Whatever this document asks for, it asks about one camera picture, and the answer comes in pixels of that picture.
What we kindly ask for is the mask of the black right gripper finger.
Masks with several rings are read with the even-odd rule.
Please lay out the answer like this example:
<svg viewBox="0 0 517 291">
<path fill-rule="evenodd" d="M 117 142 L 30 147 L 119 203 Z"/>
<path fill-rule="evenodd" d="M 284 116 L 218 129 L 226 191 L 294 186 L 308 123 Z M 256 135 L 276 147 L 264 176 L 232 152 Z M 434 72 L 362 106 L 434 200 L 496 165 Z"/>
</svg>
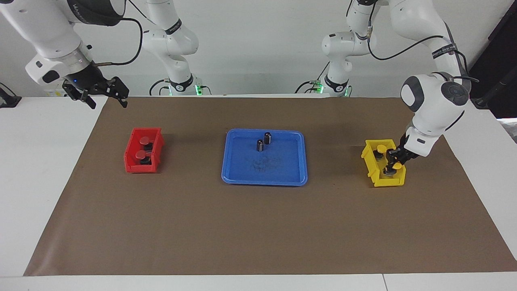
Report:
<svg viewBox="0 0 517 291">
<path fill-rule="evenodd" d="M 109 97 L 115 98 L 123 108 L 126 108 L 129 89 L 119 77 L 114 77 L 108 82 Z"/>
<path fill-rule="evenodd" d="M 88 90 L 83 90 L 80 101 L 88 105 L 92 110 L 96 109 L 97 103 L 90 97 Z"/>
</svg>

